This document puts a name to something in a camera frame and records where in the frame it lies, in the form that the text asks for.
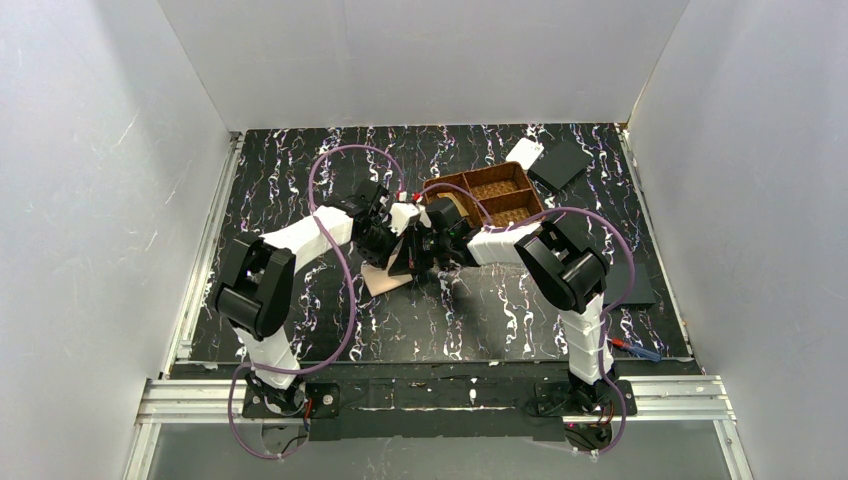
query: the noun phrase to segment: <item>wooden tray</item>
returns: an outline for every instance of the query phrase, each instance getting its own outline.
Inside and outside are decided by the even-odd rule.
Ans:
[[[510,222],[524,220],[544,210],[536,189],[518,162],[431,178],[424,182],[424,187],[434,183],[449,183],[471,192],[492,216],[496,227],[506,227]],[[424,203],[429,204],[446,193],[452,193],[459,200],[468,212],[472,227],[483,226],[483,213],[474,201],[451,188],[434,188],[424,194]]]

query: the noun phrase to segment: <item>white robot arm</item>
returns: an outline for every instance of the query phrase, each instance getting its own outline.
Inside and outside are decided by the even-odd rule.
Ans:
[[[386,207],[388,199],[387,190],[366,182],[355,195],[330,202],[292,225],[234,242],[224,258],[213,305],[230,321],[253,362],[300,368],[282,325],[294,274],[331,249],[315,223],[318,218],[338,245],[353,241],[368,263],[391,274],[419,273],[451,262],[470,267],[525,265],[545,298],[560,310],[571,347],[569,371],[587,387],[589,403],[593,397],[599,400],[603,394],[591,392],[600,392],[601,365],[606,372],[613,366],[609,346],[600,346],[609,264],[588,246],[583,232],[567,234],[564,225],[548,219],[505,231],[481,231],[468,225],[450,199],[426,208],[395,203],[391,209]],[[398,260],[389,266],[396,250]],[[264,370],[255,375],[264,386],[280,391],[290,389],[296,378]]]

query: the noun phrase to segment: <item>gray wall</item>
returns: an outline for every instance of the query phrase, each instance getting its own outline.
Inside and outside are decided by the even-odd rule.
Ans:
[[[120,478],[228,133],[155,0],[0,32],[0,476]]]
[[[692,2],[631,123],[695,354],[758,478],[846,478],[848,5]]]
[[[623,122],[688,0],[160,0],[231,130]]]

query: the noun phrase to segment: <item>black marble surface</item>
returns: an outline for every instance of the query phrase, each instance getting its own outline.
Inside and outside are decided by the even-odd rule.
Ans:
[[[676,319],[653,241],[627,170],[613,125],[471,125],[338,129],[252,130],[245,138],[207,292],[216,281],[222,251],[240,231],[280,229],[308,213],[306,184],[317,156],[352,143],[388,149],[403,168],[409,191],[424,180],[502,162],[522,137],[548,150],[576,142],[593,157],[586,173],[552,196],[537,184],[547,206],[568,205],[597,211],[630,242],[644,263],[658,302],[647,309],[613,312],[612,335],[665,356],[689,356]],[[380,156],[355,151],[337,154],[319,170],[316,201],[352,193],[362,179],[388,181],[397,188],[399,172]],[[583,219],[590,235],[612,262],[623,261],[618,245],[602,227]],[[557,311],[538,292],[526,270],[487,266],[433,270],[388,294],[372,298],[358,275],[361,259],[351,254],[358,292],[359,325],[340,361],[429,362],[564,359],[568,343]],[[344,334],[347,298],[342,273],[332,254],[302,269],[285,328],[304,361],[328,357]],[[192,361],[241,361],[244,349],[230,326],[208,304],[200,311]]]

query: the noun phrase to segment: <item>white foam padding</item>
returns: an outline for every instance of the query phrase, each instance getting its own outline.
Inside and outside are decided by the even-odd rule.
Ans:
[[[515,243],[533,233],[538,227],[538,223],[531,223],[501,233],[490,233],[484,230],[474,235],[468,242],[468,250],[474,257],[474,261],[481,266],[492,263],[522,264],[521,257],[515,249]]]
[[[236,331],[239,339],[247,347],[250,360],[254,363],[284,368],[286,370],[300,370],[300,363],[291,351],[291,345],[289,344],[285,329],[281,328],[277,330],[277,333],[266,337],[261,342],[257,342],[246,330],[242,330],[241,328],[235,328],[233,330]],[[282,390],[289,388],[295,377],[295,375],[272,373],[259,369],[256,370],[256,376],[268,385]]]
[[[601,365],[598,363],[598,342],[601,335],[601,310],[604,295],[598,295],[586,304],[581,315],[574,311],[560,312],[562,329],[568,342],[568,370],[588,384],[601,378]],[[604,369],[609,372],[613,358],[609,343],[604,342]]]
[[[418,221],[421,222],[421,225],[424,225],[426,228],[431,228],[433,224],[430,223],[430,217],[427,216],[427,207],[425,207],[424,205],[417,206],[418,213],[420,214],[420,216],[418,217]]]
[[[318,225],[315,224],[315,219],[312,217],[321,219],[324,228],[330,232],[333,240],[339,246],[350,241],[353,219],[338,208],[325,206],[318,207],[315,213],[303,220],[276,232],[262,235],[262,239],[268,245],[276,248],[288,248],[297,255],[295,271],[299,271],[304,265],[332,248],[330,242],[318,230]]]
[[[526,172],[530,170],[530,167],[533,166],[533,162],[539,158],[539,155],[542,154],[542,150],[545,147],[540,143],[536,143],[529,138],[522,138],[518,141],[518,143],[510,150],[509,154],[506,156],[507,162],[518,162],[521,164],[521,168]]]
[[[400,202],[392,204],[392,208],[389,209],[389,215],[392,216],[389,228],[392,229],[392,232],[394,232],[395,235],[403,233],[406,230],[406,227],[417,220],[420,216],[418,212],[418,205]]]

